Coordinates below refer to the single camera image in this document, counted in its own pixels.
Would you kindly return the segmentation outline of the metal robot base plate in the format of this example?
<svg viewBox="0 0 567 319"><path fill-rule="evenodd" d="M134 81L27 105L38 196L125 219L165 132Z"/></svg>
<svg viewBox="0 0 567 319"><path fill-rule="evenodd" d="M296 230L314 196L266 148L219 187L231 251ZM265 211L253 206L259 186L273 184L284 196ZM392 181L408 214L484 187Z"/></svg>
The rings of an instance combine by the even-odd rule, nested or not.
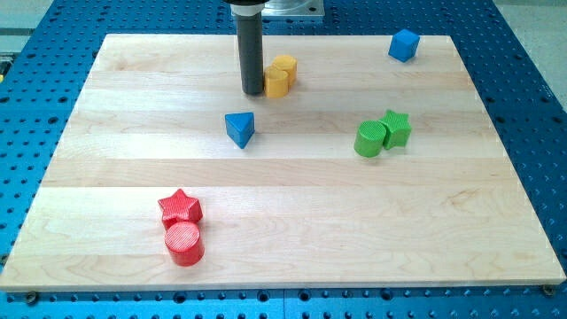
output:
<svg viewBox="0 0 567 319"><path fill-rule="evenodd" d="M323 0L225 0L238 17L257 15L268 19L321 19Z"/></svg>

